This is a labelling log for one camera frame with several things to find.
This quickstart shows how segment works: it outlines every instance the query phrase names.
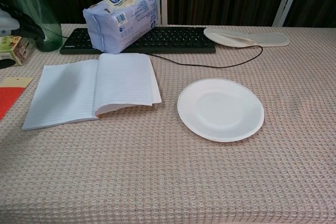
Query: red paper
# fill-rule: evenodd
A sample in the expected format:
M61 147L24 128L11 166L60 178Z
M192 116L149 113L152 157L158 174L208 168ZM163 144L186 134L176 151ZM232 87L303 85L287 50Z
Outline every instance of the red paper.
M0 87L0 120L12 107L25 88Z

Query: cable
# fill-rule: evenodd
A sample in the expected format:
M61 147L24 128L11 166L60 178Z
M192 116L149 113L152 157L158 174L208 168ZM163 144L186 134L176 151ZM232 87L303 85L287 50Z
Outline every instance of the cable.
M147 54L147 55L151 55L151 56L155 56L155 57L159 57L161 59L164 59L164 60L167 60L167 61L170 61L172 63L175 63L175 64L178 64L178 65L182 65L182 66L193 66L193 67L205 67L205 68L231 68L231 67L237 67L239 65L242 65L242 64L245 64L245 63L248 63L249 61L252 61L254 60L255 58L257 58L258 56L261 55L262 51L264 50L262 46L248 46L248 47L235 47L236 49L243 49L243 48L251 48L251 47L259 47L261 48L261 51L260 53L257 55L257 56L254 56L253 58L249 59L249 60L246 60L242 63L238 63L238 64L234 64L234 65L230 65L230 66L224 66L224 67L217 67L217 66L209 66L209 65L197 65L197 64L186 64L186 63L179 63L179 62L176 62L176 61L173 61L171 59L167 59L167 58L164 58L162 56L158 56L158 55L153 55L153 54Z
M57 36L59 36L59 37L63 37L63 38L66 38L66 39L68 39L69 37L66 37L66 36L63 36L63 35L59 35L59 34L57 34L57 33L55 33L55 32L53 32L53 31L51 31L51 30L49 30L49 29L47 29L47 28L42 28L42 29L44 29L44 30L47 30L47 31L49 31L49 32L51 32L51 33L53 33L53 34L55 34L55 35L57 35Z

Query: white slipper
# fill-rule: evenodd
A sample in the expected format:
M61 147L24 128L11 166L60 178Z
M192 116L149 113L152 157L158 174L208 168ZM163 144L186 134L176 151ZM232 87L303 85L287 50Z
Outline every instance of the white slipper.
M208 39L228 47L283 47L290 42L286 35L279 33L245 33L218 28L206 28L204 35Z

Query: logo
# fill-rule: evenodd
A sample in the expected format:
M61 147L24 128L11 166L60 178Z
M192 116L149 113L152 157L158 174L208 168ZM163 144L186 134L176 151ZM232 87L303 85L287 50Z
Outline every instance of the logo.
M116 4L117 2L119 2L120 0L110 0L112 3Z

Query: waffle-textured tablecloth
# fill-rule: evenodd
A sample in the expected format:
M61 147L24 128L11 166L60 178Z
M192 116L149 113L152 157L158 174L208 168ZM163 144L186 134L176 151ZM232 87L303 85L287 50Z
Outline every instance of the waffle-textured tablecloth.
M80 26L63 25L64 35ZM336 29L226 28L276 31L291 43L228 69L151 57L163 102L96 121L21 130L44 65L97 55L35 50L0 70L0 81L34 77L0 121L0 223L336 223ZM259 50L163 56L225 66ZM262 128L233 143L190 131L177 99L204 78L250 89L265 109Z

